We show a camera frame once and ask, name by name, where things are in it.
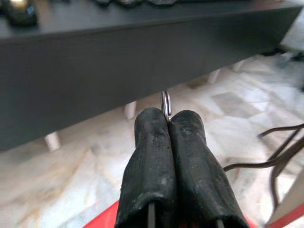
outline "floor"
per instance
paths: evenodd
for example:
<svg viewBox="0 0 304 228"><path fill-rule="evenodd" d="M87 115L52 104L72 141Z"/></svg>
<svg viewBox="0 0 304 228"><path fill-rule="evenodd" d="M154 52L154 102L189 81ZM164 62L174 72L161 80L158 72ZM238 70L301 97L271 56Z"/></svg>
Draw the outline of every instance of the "floor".
<svg viewBox="0 0 304 228"><path fill-rule="evenodd" d="M207 143L222 166L264 161L288 132L258 133L304 121L304 63L284 69L278 57L256 56L239 72L221 70L213 85L206 76L169 89L173 114L190 109L202 117ZM140 113L160 106L155 94L137 102ZM116 108L59 131L62 147L49 152L38 139L0 154L1 227L82 227L116 202L124 168L134 151L134 119ZM304 151L288 164L278 185L280 196L304 167ZM244 214L264 224L272 210L270 169L228 172ZM299 219L290 227L303 227Z"/></svg>

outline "metal hook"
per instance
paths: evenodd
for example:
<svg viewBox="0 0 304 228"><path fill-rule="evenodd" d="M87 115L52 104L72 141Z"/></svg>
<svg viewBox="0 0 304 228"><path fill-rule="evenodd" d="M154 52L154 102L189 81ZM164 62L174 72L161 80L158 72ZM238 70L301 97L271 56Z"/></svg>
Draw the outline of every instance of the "metal hook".
<svg viewBox="0 0 304 228"><path fill-rule="evenodd" d="M167 123L170 121L170 116L172 115L171 113L171 99L170 95L167 91L162 91L161 92L161 110L165 116L165 119Z"/></svg>

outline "red object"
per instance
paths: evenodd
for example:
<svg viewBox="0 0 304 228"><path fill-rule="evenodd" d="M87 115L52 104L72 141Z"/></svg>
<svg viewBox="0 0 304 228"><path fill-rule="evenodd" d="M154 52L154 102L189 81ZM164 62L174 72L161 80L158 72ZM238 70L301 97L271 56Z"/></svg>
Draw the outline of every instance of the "red object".
<svg viewBox="0 0 304 228"><path fill-rule="evenodd" d="M284 215L283 217L281 217L277 221L268 224L267 227L269 227L269 228L281 228L281 227L284 227L284 226L288 225L289 223L297 220L298 218L300 218L303 215L304 215L304 203L301 204L296 209L294 209L293 211Z"/></svg>
<svg viewBox="0 0 304 228"><path fill-rule="evenodd" d="M95 219L85 225L85 228L114 228L116 221L116 214L118 210L118 201L103 211ZM248 218L246 218L250 228L257 228L257 226Z"/></svg>

